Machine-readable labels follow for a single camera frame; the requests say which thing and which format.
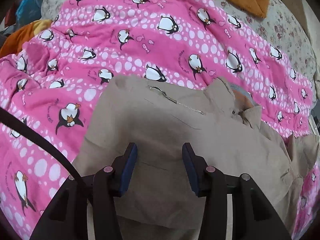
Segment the blue plastic bag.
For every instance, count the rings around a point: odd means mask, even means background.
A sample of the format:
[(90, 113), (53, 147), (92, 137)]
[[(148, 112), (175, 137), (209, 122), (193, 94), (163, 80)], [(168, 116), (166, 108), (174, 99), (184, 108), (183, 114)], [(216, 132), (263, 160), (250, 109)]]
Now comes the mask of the blue plastic bag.
[(42, 0), (22, 0), (16, 10), (16, 25), (21, 28), (41, 18)]

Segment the beige zip jacket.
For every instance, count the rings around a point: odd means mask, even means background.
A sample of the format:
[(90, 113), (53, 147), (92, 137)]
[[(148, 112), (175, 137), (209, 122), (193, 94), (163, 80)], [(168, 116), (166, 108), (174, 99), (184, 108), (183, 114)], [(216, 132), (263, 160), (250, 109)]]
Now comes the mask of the beige zip jacket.
[(283, 139), (261, 119), (262, 107), (243, 98), (222, 78), (204, 90), (134, 76), (110, 81), (73, 165), (82, 176), (103, 172), (135, 144), (129, 188), (115, 200), (124, 238), (196, 239), (209, 172), (248, 174), (293, 233), (319, 137)]

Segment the floral bed sheet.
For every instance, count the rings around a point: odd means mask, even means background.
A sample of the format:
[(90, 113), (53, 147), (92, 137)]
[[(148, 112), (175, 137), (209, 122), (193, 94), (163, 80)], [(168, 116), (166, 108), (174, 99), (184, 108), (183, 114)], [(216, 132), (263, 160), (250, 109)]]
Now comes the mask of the floral bed sheet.
[[(42, 18), (53, 20), (65, 0), (42, 0)], [(291, 66), (306, 76), (312, 84), (313, 100), (319, 99), (319, 26), (312, 9), (305, 0), (293, 0), (294, 12), (281, 0), (270, 0), (265, 19), (250, 15), (227, 0), (213, 0), (225, 12), (249, 25), (266, 41), (285, 52)]]

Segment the pink penguin blanket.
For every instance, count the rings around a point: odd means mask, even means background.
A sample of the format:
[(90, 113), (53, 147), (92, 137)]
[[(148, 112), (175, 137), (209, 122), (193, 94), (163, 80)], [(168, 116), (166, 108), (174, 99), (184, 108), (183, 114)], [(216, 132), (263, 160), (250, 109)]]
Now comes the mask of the pink penguin blanket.
[(52, 25), (1, 59), (1, 108), (96, 173), (129, 142), (116, 200), (127, 239), (196, 239), (204, 201), (181, 148), (250, 174), (291, 236), (319, 190), (313, 85), (289, 57), (213, 0), (66, 0)]

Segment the orange cloth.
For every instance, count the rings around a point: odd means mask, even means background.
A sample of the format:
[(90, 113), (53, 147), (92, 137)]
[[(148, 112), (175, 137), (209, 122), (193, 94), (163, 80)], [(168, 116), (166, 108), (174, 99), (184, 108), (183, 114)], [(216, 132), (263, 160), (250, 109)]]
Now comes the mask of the orange cloth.
[(9, 35), (1, 47), (1, 58), (10, 54), (17, 55), (20, 53), (25, 42), (30, 41), (34, 36), (48, 29), (52, 22), (52, 20), (36, 20)]

